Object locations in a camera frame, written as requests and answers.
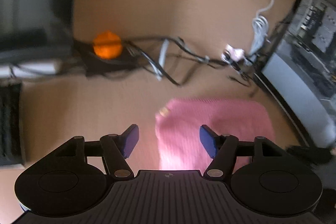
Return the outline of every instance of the round black disc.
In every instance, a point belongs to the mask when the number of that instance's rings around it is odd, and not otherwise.
[[[16,180],[18,200],[44,216],[68,216],[94,206],[106,192],[106,178],[87,163],[59,157],[25,170]]]
[[[309,211],[317,204],[322,184],[318,176],[288,157],[264,157],[238,169],[231,189],[247,207],[272,216]]]

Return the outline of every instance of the beige floor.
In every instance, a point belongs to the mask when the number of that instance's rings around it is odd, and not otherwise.
[[[76,0],[74,33],[90,41],[110,29],[121,36],[179,35],[199,54],[218,57],[226,43],[248,49],[251,19],[268,0]],[[293,0],[276,0],[267,14],[271,25],[289,10]],[[189,64],[182,63],[176,77]],[[167,80],[137,72],[125,81],[110,82],[84,76],[25,84],[24,135],[28,163],[33,163],[74,135],[87,141],[108,133],[122,133],[130,124],[140,127],[140,140],[128,159],[131,168],[157,169],[159,155],[154,134],[155,113],[173,97],[244,98],[251,89],[229,81],[233,71],[202,67],[178,88]],[[253,98],[263,104],[273,123],[277,144],[296,144],[280,107],[259,91]],[[13,186],[21,170],[0,171],[0,223],[8,224],[21,210]]]

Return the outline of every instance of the white cable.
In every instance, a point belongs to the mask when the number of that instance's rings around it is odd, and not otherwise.
[[[257,11],[256,17],[252,20],[252,27],[254,30],[254,39],[253,39],[253,43],[251,46],[251,50],[249,52],[249,58],[252,61],[255,61],[256,59],[254,54],[258,50],[260,50],[261,47],[264,45],[264,41],[267,36],[268,28],[269,28],[267,19],[261,16],[260,14],[271,9],[273,5],[274,5],[274,0],[271,0],[271,2],[269,3],[267,7]]]
[[[159,65],[164,68],[165,61],[166,61],[166,54],[169,46],[169,40],[165,39],[162,43],[162,47],[160,50],[160,56],[159,56]],[[162,73],[157,69],[157,67],[153,66],[154,72],[156,74],[156,78],[161,81],[162,80]]]

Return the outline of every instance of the television screen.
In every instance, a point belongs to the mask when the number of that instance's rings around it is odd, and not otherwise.
[[[298,118],[309,145],[336,140],[336,0],[296,0],[294,14],[261,71]]]
[[[73,0],[0,0],[0,63],[69,54]]]

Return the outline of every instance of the black frame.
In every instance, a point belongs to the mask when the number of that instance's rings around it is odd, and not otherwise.
[[[289,23],[292,21],[300,3],[302,0],[295,0],[294,5],[286,18],[283,20],[282,23]],[[271,82],[267,79],[267,77],[262,73],[262,70],[265,68],[266,64],[268,63],[269,59],[271,56],[274,54],[276,51],[279,43],[281,42],[281,39],[285,32],[288,29],[288,24],[286,28],[283,28],[277,35],[270,51],[268,52],[268,55],[265,59],[265,61],[262,63],[261,66],[259,66],[255,72],[255,80],[257,85],[260,87],[265,87],[267,91],[275,98],[275,100],[279,103],[279,105],[283,108],[285,111],[286,115],[292,122],[293,126],[296,129],[295,135],[296,138],[298,139],[299,143],[302,146],[309,146],[309,147],[316,147],[315,143],[313,142],[312,138],[310,137],[308,131],[306,128],[303,126],[301,123],[300,119],[296,116],[294,111],[290,108],[290,106],[287,104],[285,99],[281,96],[281,94],[277,91],[277,89],[271,84]]]

